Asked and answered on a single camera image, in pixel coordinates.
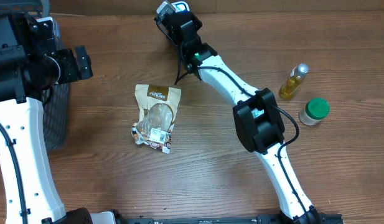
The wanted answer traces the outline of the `green white tissue cup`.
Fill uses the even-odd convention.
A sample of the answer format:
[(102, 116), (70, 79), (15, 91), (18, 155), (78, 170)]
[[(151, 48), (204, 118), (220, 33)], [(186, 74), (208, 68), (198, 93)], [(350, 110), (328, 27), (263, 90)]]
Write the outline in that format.
[(328, 102), (323, 98), (313, 98), (300, 110), (300, 121), (308, 126), (314, 126), (322, 121), (330, 111)]

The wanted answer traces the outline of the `yellow bottle silver cap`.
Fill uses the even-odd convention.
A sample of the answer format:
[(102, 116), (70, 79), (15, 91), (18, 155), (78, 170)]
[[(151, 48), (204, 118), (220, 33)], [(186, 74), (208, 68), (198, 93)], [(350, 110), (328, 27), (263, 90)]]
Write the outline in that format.
[(294, 67), (288, 79), (279, 89), (280, 97), (286, 100), (291, 99), (294, 96), (298, 86), (302, 83), (308, 73), (309, 66), (305, 63), (300, 63), (298, 66)]

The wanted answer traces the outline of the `grey plastic mesh basket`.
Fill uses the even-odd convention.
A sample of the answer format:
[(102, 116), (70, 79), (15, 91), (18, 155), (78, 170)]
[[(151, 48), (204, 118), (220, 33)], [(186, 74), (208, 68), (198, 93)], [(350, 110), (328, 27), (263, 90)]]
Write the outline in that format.
[[(0, 15), (20, 12), (28, 13), (36, 19), (50, 15), (49, 0), (0, 0)], [(43, 91), (44, 102), (44, 139), (48, 151), (59, 149), (67, 134), (68, 101), (70, 85), (55, 85), (51, 90)]]

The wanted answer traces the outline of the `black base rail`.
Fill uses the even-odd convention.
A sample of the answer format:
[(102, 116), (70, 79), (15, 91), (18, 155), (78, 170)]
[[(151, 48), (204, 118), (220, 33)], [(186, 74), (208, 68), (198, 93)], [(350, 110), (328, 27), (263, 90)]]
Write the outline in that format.
[[(206, 218), (206, 219), (193, 219), (193, 218), (180, 218), (180, 219), (163, 219), (154, 220), (153, 218), (125, 218), (123, 220), (115, 221), (114, 223), (130, 223), (130, 224), (280, 224), (286, 223), (281, 218), (281, 215), (258, 215), (257, 217), (243, 217), (243, 218)], [(325, 213), (319, 214), (319, 224), (343, 224), (344, 221), (341, 215), (326, 215)]]

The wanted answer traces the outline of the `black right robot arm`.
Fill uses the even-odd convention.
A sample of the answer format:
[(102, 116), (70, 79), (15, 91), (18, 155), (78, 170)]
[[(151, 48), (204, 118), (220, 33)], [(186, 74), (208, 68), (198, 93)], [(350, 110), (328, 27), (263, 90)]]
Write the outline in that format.
[(242, 146), (264, 165), (278, 196), (283, 223), (320, 223), (321, 217), (304, 194), (288, 159), (282, 116), (272, 91), (250, 86), (232, 72), (221, 56), (198, 35), (201, 21), (190, 11), (171, 6), (157, 11), (157, 27), (172, 42), (178, 64), (217, 90), (231, 105), (236, 135)]

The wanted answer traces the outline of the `white barcode scanner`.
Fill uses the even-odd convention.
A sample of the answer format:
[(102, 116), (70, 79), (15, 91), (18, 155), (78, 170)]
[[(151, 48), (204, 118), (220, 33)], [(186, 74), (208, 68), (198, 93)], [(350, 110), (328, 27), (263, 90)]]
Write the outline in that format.
[(173, 2), (172, 6), (175, 8), (175, 12), (190, 11), (189, 5), (185, 1)]

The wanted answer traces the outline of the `small printed snack bag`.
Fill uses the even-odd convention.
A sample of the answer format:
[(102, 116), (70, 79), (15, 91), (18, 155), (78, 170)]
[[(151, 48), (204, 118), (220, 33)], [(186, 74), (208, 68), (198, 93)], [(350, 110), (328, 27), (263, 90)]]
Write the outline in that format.
[(137, 130), (136, 123), (131, 128), (131, 135), (137, 145), (145, 144), (155, 150), (169, 154), (171, 151), (172, 131), (174, 125), (171, 125), (167, 131), (152, 128), (146, 136)]

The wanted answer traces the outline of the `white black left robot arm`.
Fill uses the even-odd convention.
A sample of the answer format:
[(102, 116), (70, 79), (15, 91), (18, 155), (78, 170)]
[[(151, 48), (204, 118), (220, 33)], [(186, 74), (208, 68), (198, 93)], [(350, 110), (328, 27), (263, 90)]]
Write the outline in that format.
[(8, 223), (116, 221), (112, 211), (66, 211), (43, 134), (43, 92), (92, 75), (84, 46), (63, 48), (51, 17), (0, 15), (0, 166)]

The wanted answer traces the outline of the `teal snack packet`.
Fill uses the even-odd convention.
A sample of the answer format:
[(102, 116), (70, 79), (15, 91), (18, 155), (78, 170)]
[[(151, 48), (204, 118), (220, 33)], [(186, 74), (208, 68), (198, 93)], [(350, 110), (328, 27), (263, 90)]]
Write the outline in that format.
[(251, 111), (252, 115), (253, 115), (253, 118), (256, 119), (258, 118), (259, 116), (263, 115), (265, 113), (264, 110), (258, 110), (257, 108), (253, 109)]

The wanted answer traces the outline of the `brown cookie pouch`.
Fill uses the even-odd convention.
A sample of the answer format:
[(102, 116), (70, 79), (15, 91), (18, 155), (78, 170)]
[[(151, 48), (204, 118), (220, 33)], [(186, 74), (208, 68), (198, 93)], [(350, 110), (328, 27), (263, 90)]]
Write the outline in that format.
[(137, 84), (135, 97), (139, 106), (136, 129), (146, 137), (151, 129), (167, 131), (175, 123), (181, 89), (168, 86)]

